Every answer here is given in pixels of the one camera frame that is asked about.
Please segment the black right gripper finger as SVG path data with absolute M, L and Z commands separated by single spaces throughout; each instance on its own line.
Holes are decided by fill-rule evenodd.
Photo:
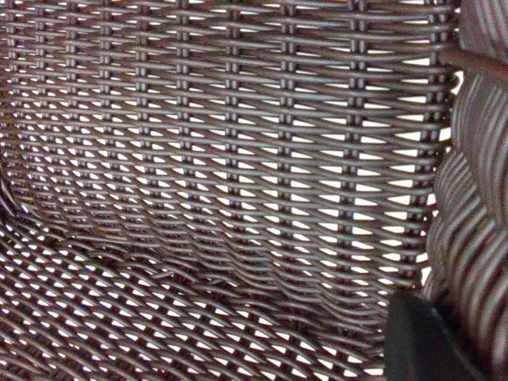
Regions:
M 486 380 L 438 310 L 409 292 L 388 306 L 384 364 L 388 380 Z

